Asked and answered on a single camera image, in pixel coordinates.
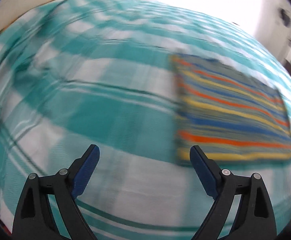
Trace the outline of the multicolour striped knit sweater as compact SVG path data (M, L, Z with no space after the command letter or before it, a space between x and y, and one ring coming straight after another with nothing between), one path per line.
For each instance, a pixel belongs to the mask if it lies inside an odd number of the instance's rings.
M197 145L219 163L291 161L291 125L280 92L213 59L171 57L179 100L177 160Z

